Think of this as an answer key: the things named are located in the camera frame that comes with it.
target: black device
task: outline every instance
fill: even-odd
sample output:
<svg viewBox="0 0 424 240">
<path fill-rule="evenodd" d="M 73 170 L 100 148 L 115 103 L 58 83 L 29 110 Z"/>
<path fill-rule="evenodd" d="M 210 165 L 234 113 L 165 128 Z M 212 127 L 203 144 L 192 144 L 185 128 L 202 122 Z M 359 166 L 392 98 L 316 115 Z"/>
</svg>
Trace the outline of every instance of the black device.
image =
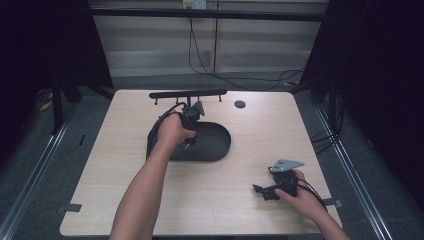
<svg viewBox="0 0 424 240">
<path fill-rule="evenodd" d="M 292 170 L 303 165 L 305 165 L 303 162 L 279 159 L 274 166 L 268 167 L 268 171 L 272 174 L 273 180 L 276 184 L 269 187 L 261 187 L 253 184 L 253 189 L 255 189 L 257 193 L 262 194 L 265 201 L 268 201 L 280 199 L 280 197 L 275 194 L 275 189 L 277 188 L 285 191 L 292 197 L 297 197 L 297 190 L 300 188 L 314 195 L 324 209 L 327 210 L 327 207 L 318 192 L 304 179 L 298 178 L 296 173 Z M 299 181 L 304 182 L 308 187 L 298 184 Z"/>
<path fill-rule="evenodd" d="M 221 102 L 221 95 L 226 93 L 227 90 L 222 89 L 150 93 L 150 98 L 156 100 L 155 105 L 158 104 L 158 99 L 162 98 L 176 98 L 177 103 L 159 117 L 150 131 L 147 140 L 146 159 L 157 142 L 157 131 L 160 123 L 179 106 L 182 106 L 181 112 L 178 112 L 182 126 L 196 131 L 196 136 L 185 139 L 181 144 L 182 147 L 177 147 L 171 154 L 170 160 L 213 162 L 225 157 L 230 149 L 231 135 L 225 127 L 218 123 L 199 121 L 200 116 L 205 115 L 203 104 L 199 97 L 218 95 Z M 194 105 L 191 105 L 191 97 L 197 97 L 198 99 Z M 179 98 L 187 98 L 187 103 L 178 102 Z"/>
</svg>

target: wooden table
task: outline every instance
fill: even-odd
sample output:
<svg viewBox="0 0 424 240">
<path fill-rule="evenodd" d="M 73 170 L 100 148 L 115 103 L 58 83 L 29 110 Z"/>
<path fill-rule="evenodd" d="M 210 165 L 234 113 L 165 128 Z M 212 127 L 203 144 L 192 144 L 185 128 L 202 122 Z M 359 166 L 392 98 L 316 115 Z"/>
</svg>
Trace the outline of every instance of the wooden table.
<svg viewBox="0 0 424 240">
<path fill-rule="evenodd" d="M 115 211 L 130 181 L 145 162 L 147 134 L 175 99 L 148 97 L 157 91 L 115 94 L 72 198 L 82 204 L 67 212 L 65 236 L 109 235 Z M 223 159 L 170 162 L 156 236 L 286 235 L 319 232 L 284 201 L 264 201 L 252 184 L 274 184 L 268 167 L 278 159 L 302 161 L 300 170 L 322 198 L 330 193 L 293 96 L 289 93 L 228 92 L 201 97 L 206 116 L 231 134 Z M 242 100 L 243 109 L 234 103 Z M 340 224 L 334 206 L 330 214 Z"/>
</svg>

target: gray carpet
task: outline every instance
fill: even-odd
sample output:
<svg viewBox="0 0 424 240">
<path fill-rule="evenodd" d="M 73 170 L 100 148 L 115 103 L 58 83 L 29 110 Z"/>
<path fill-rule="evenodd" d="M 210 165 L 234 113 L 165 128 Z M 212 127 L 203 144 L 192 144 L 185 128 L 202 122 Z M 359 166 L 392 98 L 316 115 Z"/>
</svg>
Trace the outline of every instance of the gray carpet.
<svg viewBox="0 0 424 240">
<path fill-rule="evenodd" d="M 225 77 L 260 77 L 278 79 L 280 73 L 227 73 Z M 300 75 L 291 78 L 297 81 Z M 275 82 L 257 80 L 232 80 L 244 88 L 253 90 L 271 87 Z M 128 77 L 114 79 L 117 89 L 211 89 L 226 88 L 241 90 L 223 79 L 207 75 L 183 74 L 172 76 Z M 272 91 L 286 91 L 283 84 Z M 83 98 L 76 107 L 74 117 L 60 143 L 41 184 L 23 216 L 13 239 L 67 239 L 59 233 L 63 214 L 56 213 L 61 204 L 69 203 L 81 176 L 85 162 L 108 110 L 110 100 L 87 89 L 81 89 Z M 315 107 L 309 99 L 308 91 L 295 95 L 303 121 L 309 135 L 321 138 L 324 128 L 320 123 Z M 7 169 L 0 172 L 0 217 L 6 216 L 16 200 L 20 189 L 31 174 L 39 156 L 50 138 L 52 129 L 52 109 L 34 112 L 22 137 L 20 148 L 11 156 Z M 341 140 L 354 162 L 360 177 L 386 221 L 394 239 L 422 239 L 424 217 L 407 191 L 392 176 L 381 156 L 370 149 L 366 137 L 351 120 L 348 113 L 344 121 Z M 343 202 L 338 209 L 346 232 L 352 239 L 378 239 L 363 210 L 351 183 L 332 148 L 318 155 L 324 176 L 332 196 Z M 281 236 L 254 237 L 239 236 L 236 239 L 282 239 Z M 322 239 L 320 234 L 289 236 L 288 239 Z"/>
</svg>

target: black cable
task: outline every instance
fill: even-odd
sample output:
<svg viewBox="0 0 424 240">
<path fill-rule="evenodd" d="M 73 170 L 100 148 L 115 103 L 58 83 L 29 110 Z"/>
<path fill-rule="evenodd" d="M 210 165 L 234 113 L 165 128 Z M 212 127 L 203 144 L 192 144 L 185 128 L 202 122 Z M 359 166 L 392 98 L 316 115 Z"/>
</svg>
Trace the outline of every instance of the black cable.
<svg viewBox="0 0 424 240">
<path fill-rule="evenodd" d="M 187 104 L 185 102 L 180 102 L 175 104 L 173 107 L 168 109 L 168 111 L 162 114 L 162 116 L 160 116 L 159 119 L 153 125 L 152 129 L 149 132 L 149 135 L 147 136 L 146 160 L 150 156 L 150 152 L 152 151 L 153 134 L 158 131 L 160 124 L 163 122 L 165 118 L 167 118 L 171 114 L 171 111 L 180 105 L 184 105 L 184 107 L 187 107 Z"/>
<path fill-rule="evenodd" d="M 246 91 L 268 91 L 268 90 L 272 90 L 272 89 L 274 89 L 274 88 L 278 87 L 278 85 L 280 85 L 280 83 L 281 83 L 282 81 L 284 81 L 284 80 L 288 80 L 288 79 L 290 79 L 290 78 L 294 77 L 295 75 L 297 75 L 298 73 L 303 72 L 303 69 L 305 68 L 305 67 L 302 67 L 302 68 L 297 69 L 297 70 L 286 70 L 286 71 L 283 71 L 283 72 L 280 74 L 279 79 L 263 79 L 263 78 L 247 78 L 247 77 L 246 77 L 246 78 L 243 78 L 243 77 L 237 77 L 237 78 L 234 78 L 234 77 L 233 77 L 233 78 L 224 78 L 224 77 L 221 77 L 221 76 L 219 76 L 219 75 L 216 75 L 216 74 L 210 73 L 210 72 L 208 72 L 208 70 L 206 70 L 206 68 L 205 68 L 205 66 L 204 66 L 204 64 L 203 64 L 203 61 L 202 61 L 202 59 L 201 59 L 201 57 L 200 57 L 199 47 L 198 47 L 198 45 L 197 45 L 196 36 L 194 35 L 194 30 L 193 30 L 193 21 L 192 21 L 192 19 L 191 19 L 191 18 L 189 18 L 189 22 L 190 22 L 190 44 L 189 44 L 189 51 L 188 51 L 188 52 L 189 52 L 189 65 L 190 65 L 190 68 L 191 68 L 194 72 L 196 72 L 196 73 L 198 73 L 198 74 L 202 74 L 202 75 L 209 75 L 209 76 L 211 76 L 211 77 L 214 77 L 214 78 L 217 78 L 217 79 L 220 79 L 220 80 L 224 80 L 225 82 L 227 82 L 227 83 L 229 83 L 229 84 L 233 85 L 234 87 L 237 87 L 237 88 L 240 88 L 240 89 L 243 89 L 243 90 L 246 90 Z M 193 67 L 193 66 L 192 66 L 192 64 L 191 64 L 192 38 L 193 38 L 194 45 L 195 45 L 195 47 L 196 47 L 196 52 L 197 52 L 197 56 L 198 56 L 198 59 L 199 59 L 200 65 L 202 66 L 202 69 L 203 69 L 203 71 L 204 71 L 204 72 L 200 72 L 200 71 L 198 71 L 198 70 L 194 69 L 194 67 Z M 292 72 L 292 71 L 294 71 L 294 73 L 293 73 L 292 75 L 290 75 L 290 76 L 288 76 L 288 77 L 286 77 L 286 78 L 282 78 L 282 75 L 283 75 L 283 74 L 285 74 L 285 73 L 287 73 L 287 72 Z M 229 80 L 236 80 L 236 79 L 237 79 L 237 80 L 268 81 L 268 82 L 276 82 L 276 84 L 274 84 L 274 85 L 273 85 L 273 86 L 271 86 L 271 87 L 264 88 L 264 89 L 248 89 L 248 88 L 242 87 L 242 86 L 240 86 L 240 85 L 237 85 L 237 84 L 235 84 L 235 83 L 233 83 L 233 82 L 229 81 Z"/>
<path fill-rule="evenodd" d="M 317 147 L 314 147 L 314 149 L 316 151 L 315 152 L 316 155 L 318 155 L 318 154 L 322 153 L 323 151 L 325 151 L 326 149 L 328 149 L 340 137 L 342 127 L 343 127 L 343 122 L 344 122 L 344 103 L 341 99 L 340 93 L 337 94 L 336 101 L 337 101 L 337 108 L 338 108 L 337 109 L 338 115 L 337 115 L 337 118 L 336 118 L 336 129 L 334 129 L 334 132 L 331 135 L 329 135 L 325 138 L 311 140 L 312 143 L 321 142 L 321 141 L 324 141 L 324 140 L 330 140 L 329 143 L 321 144 Z"/>
</svg>

